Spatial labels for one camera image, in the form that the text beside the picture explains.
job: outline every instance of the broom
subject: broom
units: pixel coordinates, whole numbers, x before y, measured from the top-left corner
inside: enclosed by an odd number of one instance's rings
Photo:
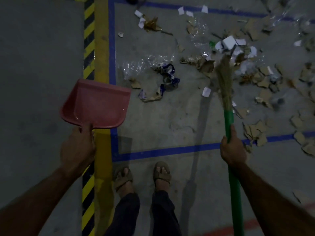
[[[234,123],[233,106],[232,106],[232,68],[230,67],[230,56],[225,55],[221,63],[216,68],[218,75],[218,82],[221,88],[223,108],[224,108],[224,122],[225,134],[227,141],[231,139],[231,124]],[[244,236],[244,223],[242,213],[242,202],[239,188],[239,181],[234,176],[229,167],[229,182],[231,191],[231,205],[233,229],[235,236]]]

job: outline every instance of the red floor line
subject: red floor line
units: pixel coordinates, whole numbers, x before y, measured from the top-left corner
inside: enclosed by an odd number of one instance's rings
[[[304,206],[306,210],[314,209],[315,208],[315,202],[309,203]],[[250,219],[244,222],[244,229],[245,230],[252,230],[259,227],[259,223],[257,219]],[[217,229],[215,231],[212,231],[210,233],[205,233],[202,236],[229,236],[233,235],[234,230],[233,226],[228,226],[225,228]]]

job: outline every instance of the foot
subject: foot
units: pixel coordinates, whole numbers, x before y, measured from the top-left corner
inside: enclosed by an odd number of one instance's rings
[[[121,173],[118,173],[116,180],[124,177],[126,174],[128,174],[129,169],[125,168],[124,169],[124,173],[123,175]],[[131,181],[127,181],[126,183],[124,183],[118,190],[117,193],[119,194],[120,198],[123,198],[125,195],[129,194],[129,193],[134,193],[134,189],[132,187],[132,182]]]
[[[162,167],[162,171],[161,171],[160,167],[157,167],[156,171],[158,171],[159,173],[167,174],[167,171],[164,169],[164,167]],[[155,188],[156,188],[156,191],[165,190],[166,192],[168,192],[168,190],[169,190],[169,183],[167,181],[165,181],[165,180],[156,179],[155,180]]]

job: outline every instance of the hand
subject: hand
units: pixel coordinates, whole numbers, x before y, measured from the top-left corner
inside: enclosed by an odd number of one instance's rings
[[[229,166],[235,163],[246,162],[246,152],[242,141],[237,137],[234,125],[231,125],[231,140],[227,143],[227,138],[224,136],[220,145],[221,157]]]
[[[93,162],[95,151],[92,124],[83,124],[81,132],[79,127],[74,127],[68,140],[61,145],[61,170],[66,177],[79,178]]]

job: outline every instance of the blue floor line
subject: blue floor line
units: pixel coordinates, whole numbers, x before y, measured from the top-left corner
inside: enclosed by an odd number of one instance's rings
[[[121,3],[121,4],[128,4],[125,0],[114,0],[115,3]],[[193,12],[201,12],[202,7],[194,7],[194,6],[183,6],[183,5],[176,5],[176,4],[168,4],[168,3],[161,3],[161,2],[150,2],[147,1],[143,4],[145,7],[157,7],[157,8],[163,8],[163,9],[173,9],[177,10],[180,7],[184,7],[185,11],[193,11]],[[209,8],[208,7],[208,13],[214,13],[219,15],[234,15],[234,16],[241,16],[241,17],[249,17],[249,18],[264,18],[268,14],[265,13],[254,13],[254,12],[247,12],[247,11],[232,11],[232,10],[226,10],[226,9],[216,9],[216,8]],[[293,17],[283,17],[283,21],[295,21]]]
[[[115,3],[123,3],[128,4],[125,0],[108,0],[108,20],[109,20],[109,83],[116,85],[116,47],[115,47]],[[147,7],[158,7],[158,8],[166,8],[166,9],[178,9],[182,7],[181,5],[175,4],[166,4],[166,3],[156,3],[156,2],[146,2],[144,6]],[[184,6],[186,11],[201,11],[201,7],[191,7]],[[251,12],[233,12],[231,10],[221,10],[221,9],[213,9],[208,8],[209,13],[223,14],[223,15],[236,15],[243,17],[252,17],[252,18],[263,18],[266,14],[259,13],[251,13]],[[283,18],[285,21],[294,21],[291,17]],[[315,137],[315,131],[309,131],[303,133],[306,138]],[[292,140],[293,134],[289,135],[281,135],[281,136],[271,136],[267,137],[269,143],[271,142],[281,142]],[[245,144],[249,144],[249,140],[243,140]],[[158,156],[168,156],[168,155],[178,155],[199,151],[209,151],[216,150],[220,148],[220,143],[210,143],[203,145],[195,145],[195,146],[186,146],[186,147],[172,147],[165,149],[157,149],[150,151],[142,151],[142,152],[133,152],[133,153],[125,153],[119,154],[119,146],[118,146],[118,130],[117,128],[111,129],[111,147],[112,147],[112,161],[128,161],[128,160],[137,160]]]

